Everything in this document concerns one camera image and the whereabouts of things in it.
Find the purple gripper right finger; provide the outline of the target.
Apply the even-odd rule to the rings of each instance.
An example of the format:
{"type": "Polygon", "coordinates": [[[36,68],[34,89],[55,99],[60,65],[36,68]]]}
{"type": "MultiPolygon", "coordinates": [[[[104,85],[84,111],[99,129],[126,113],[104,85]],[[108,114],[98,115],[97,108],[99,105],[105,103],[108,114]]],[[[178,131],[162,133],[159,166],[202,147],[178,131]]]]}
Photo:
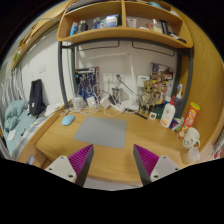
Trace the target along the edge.
{"type": "Polygon", "coordinates": [[[150,184],[179,170],[168,156],[157,156],[151,151],[134,145],[133,155],[143,185],[150,184]]]}

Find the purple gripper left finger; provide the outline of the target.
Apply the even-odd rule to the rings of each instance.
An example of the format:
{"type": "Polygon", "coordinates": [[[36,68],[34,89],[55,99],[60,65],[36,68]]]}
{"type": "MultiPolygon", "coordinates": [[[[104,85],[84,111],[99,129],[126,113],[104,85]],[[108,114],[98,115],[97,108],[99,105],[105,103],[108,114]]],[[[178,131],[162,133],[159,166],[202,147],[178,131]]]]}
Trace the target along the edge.
{"type": "Polygon", "coordinates": [[[70,156],[59,156],[46,171],[65,180],[83,186],[94,155],[92,144],[78,150],[70,156]]]}

